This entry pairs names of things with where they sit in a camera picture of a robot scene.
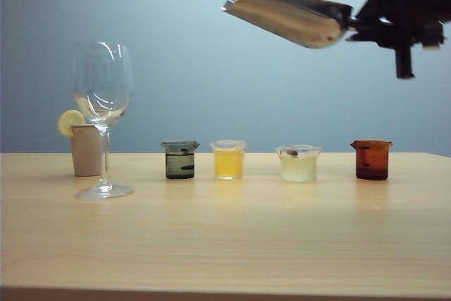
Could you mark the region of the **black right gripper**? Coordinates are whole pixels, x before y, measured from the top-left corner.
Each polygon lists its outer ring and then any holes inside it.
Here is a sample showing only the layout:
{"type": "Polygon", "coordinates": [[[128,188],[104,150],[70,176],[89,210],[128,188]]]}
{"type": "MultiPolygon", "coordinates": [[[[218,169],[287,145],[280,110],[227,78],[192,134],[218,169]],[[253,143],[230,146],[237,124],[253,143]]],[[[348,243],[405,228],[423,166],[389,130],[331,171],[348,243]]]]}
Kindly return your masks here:
{"type": "MultiPolygon", "coordinates": [[[[355,18],[370,22],[388,15],[395,28],[395,68],[399,79],[412,79],[411,47],[438,49],[444,43],[445,0],[367,0],[355,18]]],[[[388,46],[385,30],[369,28],[355,30],[347,42],[374,42],[388,46]]]]}

